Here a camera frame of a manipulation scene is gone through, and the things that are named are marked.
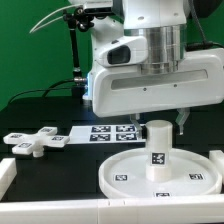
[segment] white plus-shaped piece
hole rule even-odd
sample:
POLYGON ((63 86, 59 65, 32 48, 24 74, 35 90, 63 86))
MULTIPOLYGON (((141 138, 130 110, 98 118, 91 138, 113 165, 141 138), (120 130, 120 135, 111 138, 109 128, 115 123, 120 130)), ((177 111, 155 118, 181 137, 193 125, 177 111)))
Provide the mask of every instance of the white plus-shaped piece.
POLYGON ((43 146, 62 148, 70 140, 69 136, 59 136, 56 127, 43 127, 36 134, 11 133, 4 137, 6 144, 16 145, 12 148, 14 154, 41 157, 44 155, 43 146))

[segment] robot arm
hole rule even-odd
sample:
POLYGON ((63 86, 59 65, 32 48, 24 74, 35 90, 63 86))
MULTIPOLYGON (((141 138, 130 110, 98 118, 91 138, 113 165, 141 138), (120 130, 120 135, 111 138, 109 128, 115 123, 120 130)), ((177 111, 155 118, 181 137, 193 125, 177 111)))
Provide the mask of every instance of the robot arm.
POLYGON ((89 86, 93 110, 99 117, 189 108, 223 100, 224 52, 185 52, 184 3, 124 0, 125 20, 118 30, 123 34, 116 39, 108 37, 104 44, 98 41, 96 21, 89 86))

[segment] black table surface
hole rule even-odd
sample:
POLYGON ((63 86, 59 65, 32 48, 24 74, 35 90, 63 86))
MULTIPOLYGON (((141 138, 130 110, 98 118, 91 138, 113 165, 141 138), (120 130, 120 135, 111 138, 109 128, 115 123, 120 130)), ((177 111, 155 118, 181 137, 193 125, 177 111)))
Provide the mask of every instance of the black table surface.
MULTIPOLYGON (((175 124, 176 110, 141 115, 141 123, 168 120, 175 124)), ((128 116, 98 118, 92 108, 72 97, 24 98, 13 101, 0 112, 0 159, 16 158, 17 176, 3 202, 99 199, 98 169, 111 155, 143 143, 80 144, 63 149, 45 147, 42 158, 13 155, 3 137, 11 132, 34 134, 44 126, 58 127, 69 135, 72 126, 131 123, 128 116)), ((191 109, 184 135, 174 134, 173 146, 207 156, 210 150, 224 149, 224 105, 191 109)))

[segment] black sticker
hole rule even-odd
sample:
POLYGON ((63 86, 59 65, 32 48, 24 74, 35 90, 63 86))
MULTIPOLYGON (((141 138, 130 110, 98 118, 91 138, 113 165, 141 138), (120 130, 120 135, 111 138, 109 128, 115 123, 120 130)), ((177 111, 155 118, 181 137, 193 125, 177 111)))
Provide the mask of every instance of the black sticker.
POLYGON ((111 132, 110 126, 95 126, 92 127, 92 133, 111 132))
POLYGON ((152 165, 165 165, 165 153, 152 153, 152 165))
POLYGON ((116 132, 135 132, 135 127, 134 125, 116 126, 116 132))
POLYGON ((115 175, 115 181, 128 181, 128 175, 115 175))
POLYGON ((90 135, 90 142, 108 142, 110 141, 110 135, 90 135))
POLYGON ((204 177, 201 173, 199 174, 189 174, 191 180, 204 180, 204 177))
POLYGON ((170 197, 170 193, 156 193, 155 194, 157 198, 160 198, 160 197, 170 197))
POLYGON ((135 133, 129 133, 129 134, 117 134, 116 135, 117 141, 136 141, 137 136, 135 133))
POLYGON ((64 137, 61 136, 55 136, 54 138, 52 138, 53 141, 61 141, 62 139, 64 139, 64 137))
POLYGON ((14 134, 14 135, 11 135, 10 138, 20 138, 21 136, 23 136, 23 135, 21 135, 21 134, 14 134))
POLYGON ((51 129, 51 128, 43 128, 42 130, 41 130, 41 132, 50 132, 50 131, 52 131, 53 129, 51 129))
POLYGON ((20 148, 29 148, 31 145, 32 145, 31 143, 22 143, 18 147, 20 147, 20 148))

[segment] green background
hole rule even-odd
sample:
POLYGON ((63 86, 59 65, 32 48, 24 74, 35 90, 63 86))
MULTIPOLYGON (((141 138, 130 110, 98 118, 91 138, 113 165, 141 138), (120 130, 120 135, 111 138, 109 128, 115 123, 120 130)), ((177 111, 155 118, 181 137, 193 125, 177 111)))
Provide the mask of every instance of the green background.
MULTIPOLYGON (((26 90, 47 88, 72 78, 72 54, 67 25, 63 21, 34 34, 29 30, 67 0, 1 0, 0 6, 0 109, 11 96, 26 90)), ((224 4, 209 18, 201 19, 208 40, 224 44, 224 4)), ((192 21, 188 42, 200 40, 192 21)), ((78 33, 80 63, 84 73, 91 66, 90 36, 78 33)), ((57 94, 70 94, 68 91, 57 94)), ((41 93, 27 96, 40 96, 41 93)))

